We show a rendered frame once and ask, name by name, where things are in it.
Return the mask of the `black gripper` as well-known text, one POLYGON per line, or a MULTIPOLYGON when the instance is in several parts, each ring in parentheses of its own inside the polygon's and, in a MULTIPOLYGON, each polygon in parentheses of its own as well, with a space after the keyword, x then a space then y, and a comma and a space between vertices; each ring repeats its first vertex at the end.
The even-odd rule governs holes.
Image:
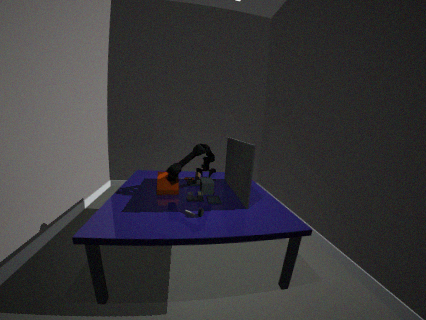
POLYGON ((203 169, 197 168, 196 172, 201 173, 201 176, 203 177, 202 171, 209 171, 209 177, 211 176, 212 173, 216 173, 215 169, 209 169, 209 164, 203 164, 203 169))

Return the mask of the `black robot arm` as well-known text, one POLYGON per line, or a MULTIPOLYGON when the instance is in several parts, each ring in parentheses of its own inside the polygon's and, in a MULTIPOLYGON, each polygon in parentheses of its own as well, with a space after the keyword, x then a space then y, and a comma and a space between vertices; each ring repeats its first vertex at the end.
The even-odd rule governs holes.
POLYGON ((194 157, 200 156, 201 154, 206 153, 207 157, 203 157, 204 164, 209 164, 215 161, 214 154, 211 152, 210 147, 207 144, 197 144, 193 151, 188 154, 185 158, 183 158, 180 162, 174 163, 168 167, 168 181, 175 182, 176 177, 181 172, 181 169, 184 165, 186 165, 189 161, 191 161, 194 157))

